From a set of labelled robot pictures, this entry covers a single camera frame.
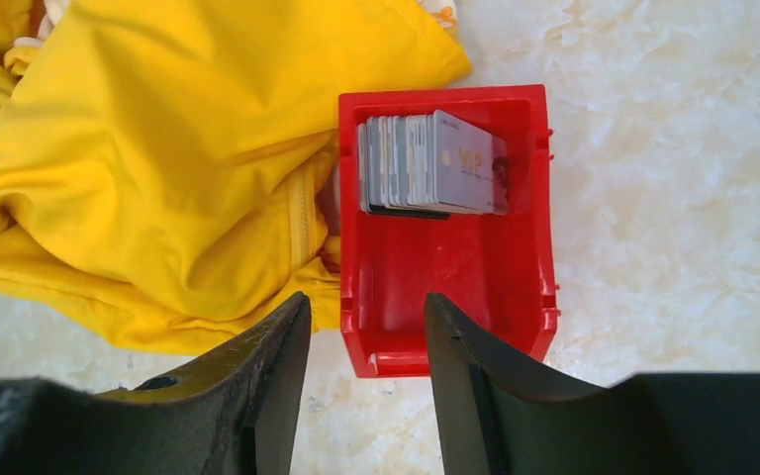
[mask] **red bin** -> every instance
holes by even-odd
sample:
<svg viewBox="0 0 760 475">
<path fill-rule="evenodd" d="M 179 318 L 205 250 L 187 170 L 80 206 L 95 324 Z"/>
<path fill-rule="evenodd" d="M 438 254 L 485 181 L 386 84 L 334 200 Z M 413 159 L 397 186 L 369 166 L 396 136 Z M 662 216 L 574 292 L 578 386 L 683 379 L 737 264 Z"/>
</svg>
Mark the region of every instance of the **red bin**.
<svg viewBox="0 0 760 475">
<path fill-rule="evenodd" d="M 507 142 L 509 213 L 441 221 L 361 212 L 357 125 L 437 109 Z M 339 97 L 341 331 L 358 377 L 429 376 L 424 304 L 431 292 L 543 358 L 560 314 L 549 224 L 551 135 L 539 84 Z"/>
</svg>

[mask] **marble floor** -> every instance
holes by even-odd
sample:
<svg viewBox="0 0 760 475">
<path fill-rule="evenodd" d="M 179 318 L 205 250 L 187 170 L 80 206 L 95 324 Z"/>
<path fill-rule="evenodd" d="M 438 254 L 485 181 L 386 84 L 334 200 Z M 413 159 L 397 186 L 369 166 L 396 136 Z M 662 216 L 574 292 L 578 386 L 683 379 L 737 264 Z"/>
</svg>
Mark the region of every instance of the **marble floor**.
<svg viewBox="0 0 760 475">
<path fill-rule="evenodd" d="M 546 362 L 760 370 L 760 1 L 456 0 L 465 85 L 545 83 L 563 310 Z M 132 387 L 184 358 L 123 351 L 0 296 L 0 377 Z M 293 472 L 441 473 L 427 379 L 356 380 L 314 336 Z"/>
</svg>

